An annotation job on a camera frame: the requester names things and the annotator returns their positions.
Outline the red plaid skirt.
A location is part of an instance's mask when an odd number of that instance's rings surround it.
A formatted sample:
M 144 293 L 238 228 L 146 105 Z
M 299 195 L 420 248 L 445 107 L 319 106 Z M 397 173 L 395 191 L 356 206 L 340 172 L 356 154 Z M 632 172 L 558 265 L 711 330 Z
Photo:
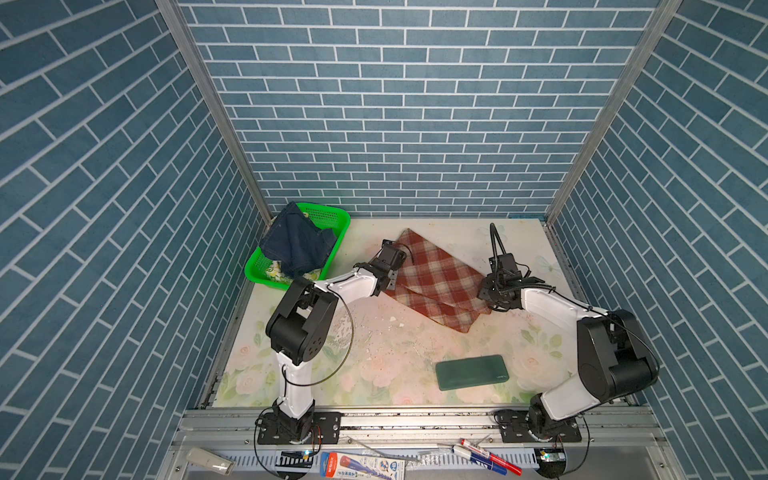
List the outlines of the red plaid skirt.
M 411 229 L 396 240 L 407 259 L 398 270 L 395 288 L 387 294 L 397 302 L 460 333 L 467 333 L 482 315 L 491 313 L 478 298 L 485 276 Z

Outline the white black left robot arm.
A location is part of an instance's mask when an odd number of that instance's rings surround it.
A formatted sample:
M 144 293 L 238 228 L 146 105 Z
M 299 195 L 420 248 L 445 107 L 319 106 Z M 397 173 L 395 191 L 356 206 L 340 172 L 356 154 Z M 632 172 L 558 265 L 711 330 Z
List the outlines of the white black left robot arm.
M 280 414 L 298 420 L 314 408 L 311 362 L 325 345 L 336 311 L 392 290 L 409 256 L 407 247 L 384 240 L 372 259 L 355 264 L 345 274 L 292 283 L 265 329 L 278 362 Z

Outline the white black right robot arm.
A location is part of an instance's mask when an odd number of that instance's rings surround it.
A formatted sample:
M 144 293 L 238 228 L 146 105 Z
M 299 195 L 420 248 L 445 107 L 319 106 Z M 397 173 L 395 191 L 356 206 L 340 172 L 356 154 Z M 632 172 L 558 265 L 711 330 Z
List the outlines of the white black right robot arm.
M 580 303 L 520 271 L 510 253 L 489 259 L 491 272 L 478 298 L 492 309 L 525 310 L 571 334 L 576 340 L 577 371 L 531 400 L 530 425 L 549 426 L 616 398 L 653 385 L 659 377 L 656 354 L 635 315 Z

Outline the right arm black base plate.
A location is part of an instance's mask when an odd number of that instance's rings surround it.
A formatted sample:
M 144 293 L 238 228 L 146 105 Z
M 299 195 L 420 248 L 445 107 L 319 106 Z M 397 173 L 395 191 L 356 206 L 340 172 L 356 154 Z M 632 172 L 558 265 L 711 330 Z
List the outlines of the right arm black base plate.
M 579 443 L 582 435 L 574 417 L 552 420 L 545 412 L 501 409 L 492 414 L 503 443 Z

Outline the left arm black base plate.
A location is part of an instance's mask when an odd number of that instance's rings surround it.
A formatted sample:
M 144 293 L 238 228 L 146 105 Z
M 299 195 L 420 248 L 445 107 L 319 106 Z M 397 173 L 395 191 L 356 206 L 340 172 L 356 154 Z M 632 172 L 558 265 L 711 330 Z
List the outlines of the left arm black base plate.
M 337 411 L 313 411 L 301 418 L 289 417 L 282 410 L 268 411 L 257 421 L 259 445 L 316 444 L 335 445 L 341 431 L 342 414 Z

